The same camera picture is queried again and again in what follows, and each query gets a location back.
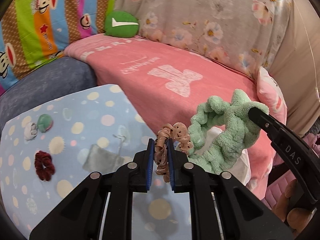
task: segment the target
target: dark red scrunchie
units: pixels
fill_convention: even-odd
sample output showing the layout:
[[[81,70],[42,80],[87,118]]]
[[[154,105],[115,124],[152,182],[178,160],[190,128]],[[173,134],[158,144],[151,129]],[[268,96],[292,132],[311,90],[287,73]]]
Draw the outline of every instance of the dark red scrunchie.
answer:
[[[36,173],[41,180],[50,181],[56,172],[49,153],[38,151],[35,156]]]

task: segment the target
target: table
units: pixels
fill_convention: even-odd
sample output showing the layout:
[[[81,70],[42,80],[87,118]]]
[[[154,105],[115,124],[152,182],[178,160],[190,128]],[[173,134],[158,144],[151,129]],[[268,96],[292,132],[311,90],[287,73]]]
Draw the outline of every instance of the table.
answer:
[[[46,133],[26,141],[24,127],[41,114],[53,118]],[[8,121],[0,143],[0,189],[7,214],[28,239],[31,230],[90,173],[83,169],[92,144],[117,153],[124,163],[145,150],[155,134],[117,85],[104,85],[64,96]],[[56,173],[41,181],[34,168],[39,150],[52,155]],[[148,194],[133,195],[132,239],[191,239],[188,194],[174,194],[153,174]]]

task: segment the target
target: blue stripe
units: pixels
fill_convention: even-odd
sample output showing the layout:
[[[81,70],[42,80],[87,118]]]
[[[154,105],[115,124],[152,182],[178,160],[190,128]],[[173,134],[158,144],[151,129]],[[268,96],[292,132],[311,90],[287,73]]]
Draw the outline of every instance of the blue stripe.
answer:
[[[5,52],[5,44],[2,37],[2,23],[0,24],[0,51],[1,51],[0,55],[2,55],[3,52]],[[0,84],[4,88],[4,90],[8,90],[17,82],[18,82],[18,79],[14,76],[11,67],[8,67],[8,74],[5,78],[0,76]]]
[[[64,1],[57,0],[55,10],[50,10],[51,28],[58,51],[64,50],[69,45],[69,31],[65,17]]]
[[[96,16],[97,16],[97,0],[85,0],[83,14],[89,14],[91,17],[92,34],[97,34]]]

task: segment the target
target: metal rivet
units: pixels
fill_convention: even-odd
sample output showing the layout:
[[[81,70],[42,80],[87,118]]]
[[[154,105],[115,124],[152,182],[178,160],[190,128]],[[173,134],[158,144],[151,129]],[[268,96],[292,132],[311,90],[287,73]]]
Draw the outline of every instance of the metal rivet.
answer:
[[[228,172],[228,171],[224,171],[221,176],[224,178],[224,179],[230,179],[232,177],[231,173]]]
[[[185,164],[183,165],[183,167],[185,167],[185,168],[188,169],[188,170],[191,170],[194,166],[193,166],[192,163],[185,163]]]
[[[138,167],[137,163],[128,163],[128,168],[129,169],[135,169],[136,167]]]
[[[98,173],[98,172],[93,172],[90,174],[91,179],[97,179],[99,177],[100,177],[100,173]]]

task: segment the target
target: white check mark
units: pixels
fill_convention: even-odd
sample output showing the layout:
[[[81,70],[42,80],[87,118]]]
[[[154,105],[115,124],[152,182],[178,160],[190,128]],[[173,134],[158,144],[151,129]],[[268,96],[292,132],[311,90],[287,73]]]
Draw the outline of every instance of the white check mark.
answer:
[[[112,18],[112,27],[125,26],[125,25],[139,25],[139,23],[117,22],[114,18]]]

